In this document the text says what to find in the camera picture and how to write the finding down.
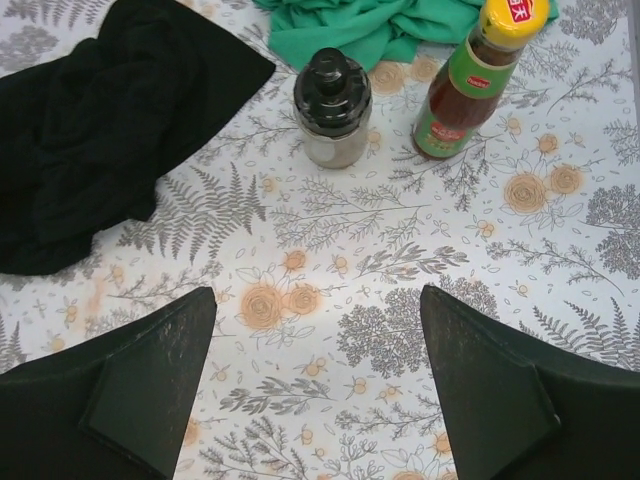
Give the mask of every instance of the yellow bottle cap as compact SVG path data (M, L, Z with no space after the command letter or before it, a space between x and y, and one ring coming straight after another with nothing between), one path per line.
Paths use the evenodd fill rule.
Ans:
M480 25L494 45L522 48L545 26L550 9L549 0L486 0Z

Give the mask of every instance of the sauce bottle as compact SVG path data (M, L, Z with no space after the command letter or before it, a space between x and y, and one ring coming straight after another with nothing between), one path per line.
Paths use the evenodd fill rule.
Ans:
M325 168L354 164L367 145L371 84L363 68L340 50L318 50L298 77L294 113L307 156Z
M464 150L495 111L549 0L487 0L478 24L436 74L413 131L417 151L444 160Z

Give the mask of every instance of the floral pattern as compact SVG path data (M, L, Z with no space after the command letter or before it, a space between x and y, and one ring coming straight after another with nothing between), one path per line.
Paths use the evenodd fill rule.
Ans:
M112 0L8 0L0 75L95 33ZM419 322L437 285L578 355L640 371L640 143L625 0L563 0L495 115L430 162L410 132L451 53L369 72L362 159L304 157L296 71L249 0L182 0L276 63L227 127L158 185L148 223L97 235L46 278L0 275L0 372L197 286L211 351L176 479L456 480Z

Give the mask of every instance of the white tablecloth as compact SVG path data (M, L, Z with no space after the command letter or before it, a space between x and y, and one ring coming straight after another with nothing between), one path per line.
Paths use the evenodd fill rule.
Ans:
M0 0L0 74L68 53L95 35L110 2L50 3ZM561 348L640 370L624 4L561 2L481 140L446 163L423 162L409 132L450 48L376 67L369 145L345 171L305 158L295 73L279 62L159 182L152 222L103 232L92 257L53 277L0 276L0 371L208 285L216 337L176 478L455 479L418 319L425 283ZM188 5L273 58L268 17L249 0Z

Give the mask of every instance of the bottle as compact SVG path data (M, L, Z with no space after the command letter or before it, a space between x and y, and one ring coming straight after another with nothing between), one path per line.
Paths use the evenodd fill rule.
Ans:
M371 84L340 50L313 55L294 87L294 113L307 156L325 168L346 168L364 153L371 117Z
M436 74L413 130L416 150L444 160L462 152L495 111L549 0L486 0L478 24Z

